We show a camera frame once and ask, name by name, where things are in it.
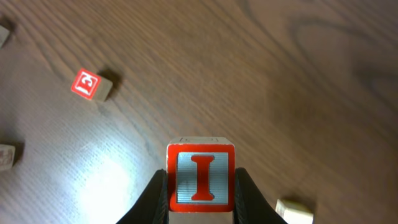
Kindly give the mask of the red letter I block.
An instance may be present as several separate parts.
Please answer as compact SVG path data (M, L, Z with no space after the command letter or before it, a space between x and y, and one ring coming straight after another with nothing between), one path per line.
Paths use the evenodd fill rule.
M234 207L235 146L224 137L184 136L167 145L171 212L230 212Z

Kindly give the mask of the red letter A block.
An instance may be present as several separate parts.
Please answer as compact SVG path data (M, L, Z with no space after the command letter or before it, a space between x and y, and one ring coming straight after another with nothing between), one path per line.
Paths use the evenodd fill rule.
M0 171L9 170L13 166L16 148L11 145L0 145Z

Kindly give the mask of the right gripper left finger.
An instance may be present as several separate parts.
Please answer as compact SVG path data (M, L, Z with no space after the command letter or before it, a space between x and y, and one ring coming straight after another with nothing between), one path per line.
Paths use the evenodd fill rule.
M168 224L167 172L155 171L132 208L117 224Z

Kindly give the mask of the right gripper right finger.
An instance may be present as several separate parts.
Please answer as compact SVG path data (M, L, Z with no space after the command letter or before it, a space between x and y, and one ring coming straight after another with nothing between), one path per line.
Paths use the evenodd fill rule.
M287 224L264 198L245 168L235 170L234 224Z

